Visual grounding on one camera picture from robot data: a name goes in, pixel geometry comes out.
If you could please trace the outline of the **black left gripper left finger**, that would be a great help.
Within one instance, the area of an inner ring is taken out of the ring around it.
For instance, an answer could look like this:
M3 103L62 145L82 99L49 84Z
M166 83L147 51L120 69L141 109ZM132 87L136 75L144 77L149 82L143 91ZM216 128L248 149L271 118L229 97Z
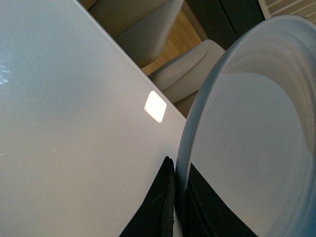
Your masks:
M175 171L173 160L163 163L121 237L171 237L174 225Z

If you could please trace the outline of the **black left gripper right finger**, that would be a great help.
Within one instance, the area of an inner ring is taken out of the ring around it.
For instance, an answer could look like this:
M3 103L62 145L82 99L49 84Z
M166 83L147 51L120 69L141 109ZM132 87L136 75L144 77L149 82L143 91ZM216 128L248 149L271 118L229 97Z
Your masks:
M175 210L184 237L256 237L200 172L176 165Z

